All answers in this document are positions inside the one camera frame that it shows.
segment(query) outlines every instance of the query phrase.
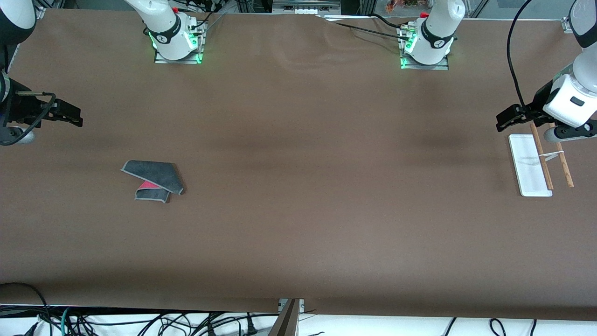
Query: gray cloth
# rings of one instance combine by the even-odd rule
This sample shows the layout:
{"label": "gray cloth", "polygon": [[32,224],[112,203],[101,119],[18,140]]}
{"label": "gray cloth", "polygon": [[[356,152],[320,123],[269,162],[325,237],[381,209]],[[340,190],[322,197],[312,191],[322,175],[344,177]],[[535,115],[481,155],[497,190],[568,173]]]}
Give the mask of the gray cloth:
{"label": "gray cloth", "polygon": [[166,189],[139,189],[135,193],[136,200],[161,201],[166,203],[170,193]]}
{"label": "gray cloth", "polygon": [[129,160],[121,170],[173,194],[180,195],[184,189],[172,163]]}

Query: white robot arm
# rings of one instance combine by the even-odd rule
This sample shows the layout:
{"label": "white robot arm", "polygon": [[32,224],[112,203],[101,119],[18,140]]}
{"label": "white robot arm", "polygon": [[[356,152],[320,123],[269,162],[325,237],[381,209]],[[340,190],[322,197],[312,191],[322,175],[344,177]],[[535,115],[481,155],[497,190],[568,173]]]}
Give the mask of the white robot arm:
{"label": "white robot arm", "polygon": [[405,51],[421,64],[439,63],[450,52],[454,32],[465,12],[462,0],[439,0],[429,17],[415,20],[417,36]]}
{"label": "white robot arm", "polygon": [[168,0],[124,0],[139,13],[157,51],[166,59],[179,60],[199,47],[197,19],[175,13]]}
{"label": "white robot arm", "polygon": [[536,94],[533,102],[512,105],[497,116],[497,130],[532,121],[555,123],[544,137],[549,142],[597,136],[597,0],[576,0],[570,25],[583,51]]}
{"label": "white robot arm", "polygon": [[[42,120],[65,121],[83,126],[81,110],[49,92],[35,93],[8,77],[8,46],[19,44],[35,28],[35,9],[32,0],[0,0],[0,47],[4,49],[4,67],[0,71],[0,145],[29,143],[35,138],[33,129]],[[50,101],[37,96],[50,96]],[[27,128],[11,123],[27,124]]]}

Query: cable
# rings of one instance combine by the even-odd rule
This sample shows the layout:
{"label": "cable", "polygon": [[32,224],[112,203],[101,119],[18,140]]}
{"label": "cable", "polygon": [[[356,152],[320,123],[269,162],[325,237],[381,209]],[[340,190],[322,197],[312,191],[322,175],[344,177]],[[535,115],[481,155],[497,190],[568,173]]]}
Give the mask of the cable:
{"label": "cable", "polygon": [[247,336],[253,336],[257,333],[251,314],[247,313]]}
{"label": "cable", "polygon": [[[497,323],[498,323],[498,324],[500,325],[500,327],[501,327],[501,332],[502,332],[502,334],[501,334],[501,335],[500,335],[500,334],[498,334],[498,333],[496,332],[496,330],[493,328],[493,322],[496,322],[496,321],[497,321]],[[500,320],[498,320],[498,319],[491,319],[491,320],[489,320],[489,328],[491,329],[491,332],[493,332],[493,334],[494,334],[495,336],[506,336],[506,330],[504,329],[504,325],[503,325],[503,324],[501,324],[501,321],[500,321]]]}
{"label": "cable", "polygon": [[66,322],[66,314],[68,314],[69,309],[70,307],[64,310],[64,313],[62,313],[62,318],[60,319],[60,331],[62,332],[62,336],[66,336],[66,331],[64,330],[64,323]]}
{"label": "cable", "polygon": [[386,20],[386,18],[384,18],[383,16],[381,16],[381,15],[379,15],[379,14],[376,14],[376,13],[371,13],[371,14],[369,14],[369,15],[367,15],[367,16],[370,16],[370,17],[376,17],[376,18],[380,19],[381,21],[383,21],[383,23],[385,23],[386,25],[388,25],[388,26],[390,26],[390,27],[393,27],[393,28],[400,28],[400,26],[402,26],[402,25],[405,25],[405,24],[407,24],[407,23],[408,23],[408,21],[407,21],[407,22],[405,22],[405,23],[402,23],[402,24],[400,24],[400,25],[394,25],[392,22],[390,22],[390,21]]}
{"label": "cable", "polygon": [[[0,283],[0,288],[5,287],[5,286],[22,286],[22,287],[27,287],[27,288],[31,289],[32,291],[34,291],[35,294],[37,294],[37,296],[41,300],[41,303],[44,305],[45,313],[46,313],[48,319],[51,319],[50,311],[48,309],[48,303],[46,302],[44,296],[41,294],[41,292],[39,291],[39,289],[35,288],[33,285],[30,285],[30,284],[24,283],[24,282],[5,282],[5,283]],[[52,336],[54,334],[53,330],[54,330],[54,328],[52,327],[52,324],[50,324],[50,336]]]}
{"label": "cable", "polygon": [[205,19],[203,19],[202,22],[198,23],[196,26],[191,26],[191,29],[195,29],[200,25],[203,25],[205,22],[207,22],[207,19],[209,19],[212,14],[214,14],[214,12],[210,12],[209,14],[207,14],[207,16],[205,17]]}
{"label": "cable", "polygon": [[[46,106],[44,107],[44,110],[39,114],[39,116],[37,117],[37,119],[35,119],[35,121],[20,135],[18,136],[16,139],[13,139],[11,141],[0,141],[0,145],[2,146],[10,146],[10,145],[14,145],[15,143],[21,141],[25,136],[27,136],[37,125],[39,125],[39,123],[41,123],[41,120],[48,115],[48,113],[50,113],[50,109],[52,108],[52,106],[54,105],[54,101],[56,100],[56,95],[54,93],[50,93],[50,92],[42,92],[42,96],[51,96],[50,101],[46,104]],[[12,102],[12,97],[8,98],[8,103],[6,105],[6,111],[10,111],[10,105]]]}
{"label": "cable", "polygon": [[4,93],[6,92],[6,83],[4,82],[4,69],[0,69],[0,103],[4,100]]}
{"label": "cable", "polygon": [[[251,315],[251,317],[278,316],[278,315],[279,314],[255,314],[255,315]],[[226,318],[224,318],[222,320],[215,321],[214,324],[212,325],[212,327],[208,327],[206,331],[200,333],[198,336],[203,336],[203,335],[207,334],[208,332],[213,331],[214,329],[218,328],[219,326],[223,326],[225,324],[232,323],[232,322],[238,321],[238,320],[244,320],[246,318],[247,318],[247,316],[241,316],[241,317],[232,317],[231,316],[231,317],[226,317]],[[220,323],[218,325],[215,324],[215,323],[224,321],[226,319],[231,319],[231,320],[227,321],[227,322]]]}
{"label": "cable", "polygon": [[116,322],[116,323],[99,323],[99,322],[89,322],[87,324],[90,325],[101,325],[101,326],[114,326],[114,325],[130,325],[130,324],[141,324],[141,323],[148,323],[151,320],[144,320],[144,321],[130,321],[130,322]]}
{"label": "cable", "polygon": [[537,319],[533,320],[533,324],[531,326],[531,332],[529,333],[529,336],[533,336],[535,334],[535,327],[537,326]]}
{"label": "cable", "polygon": [[337,24],[337,25],[340,25],[340,26],[348,27],[348,28],[354,28],[354,29],[362,30],[364,32],[369,32],[369,33],[383,35],[383,36],[389,36],[389,37],[393,37],[393,38],[397,38],[397,39],[403,39],[405,41],[408,40],[408,38],[406,36],[398,36],[398,35],[392,35],[392,34],[388,34],[388,33],[376,32],[374,30],[370,30],[370,29],[366,29],[366,28],[361,28],[361,27],[357,27],[357,26],[346,25],[344,23],[339,23],[339,22],[334,22],[334,23]]}
{"label": "cable", "polygon": [[8,66],[10,65],[10,57],[8,57],[8,46],[4,45],[4,69],[8,73]]}
{"label": "cable", "polygon": [[145,333],[147,332],[147,330],[149,330],[149,328],[157,321],[159,320],[162,316],[164,316],[164,314],[160,314],[157,315],[153,320],[149,321],[149,323],[147,323],[137,334],[137,336],[143,336],[145,335]]}
{"label": "cable", "polygon": [[[163,317],[163,318],[161,318],[161,319],[160,319],[160,321],[162,322],[162,326],[160,327],[160,329],[159,329],[159,331],[158,331],[158,336],[162,336],[162,335],[164,334],[164,331],[165,331],[165,330],[166,330],[168,327],[170,327],[170,326],[171,326],[171,327],[173,327],[173,328],[175,328],[175,329],[178,329],[178,330],[182,331],[182,332],[184,333],[184,336],[187,336],[187,332],[186,332],[184,329],[182,329],[182,328],[180,328],[180,327],[178,327],[178,326],[174,326],[174,325],[173,325],[174,323],[176,323],[176,321],[177,321],[178,319],[180,319],[180,318],[182,318],[182,317],[185,317],[185,315],[186,315],[186,313],[184,313],[184,314],[181,314],[179,317],[177,317],[177,318],[175,318],[175,319],[173,319],[173,320],[170,320],[170,319],[169,319],[169,318],[167,318],[167,317]],[[164,324],[164,319],[165,319],[165,320],[167,320],[169,323],[168,323],[168,324]]]}
{"label": "cable", "polygon": [[209,315],[195,328],[195,330],[189,336],[195,336],[199,333],[203,328],[208,327],[208,325],[216,318],[224,315],[222,312],[215,312],[209,313]]}
{"label": "cable", "polygon": [[450,334],[450,330],[452,329],[454,322],[456,322],[456,317],[452,317],[452,319],[450,320],[450,323],[448,324],[448,328],[446,329],[444,336],[448,336],[448,334]]}
{"label": "cable", "polygon": [[526,0],[524,4],[522,4],[521,9],[518,10],[518,13],[514,16],[512,20],[512,25],[510,26],[510,31],[508,32],[508,40],[506,42],[506,57],[508,58],[508,66],[510,67],[510,73],[512,74],[512,79],[514,80],[514,88],[516,89],[516,94],[518,95],[518,99],[521,102],[522,106],[525,106],[524,100],[522,98],[522,93],[520,86],[518,86],[518,79],[516,78],[516,74],[514,73],[514,67],[512,66],[512,58],[510,56],[510,40],[512,39],[512,32],[514,31],[514,25],[518,20],[518,17],[521,15],[522,11],[525,7],[533,0]]}

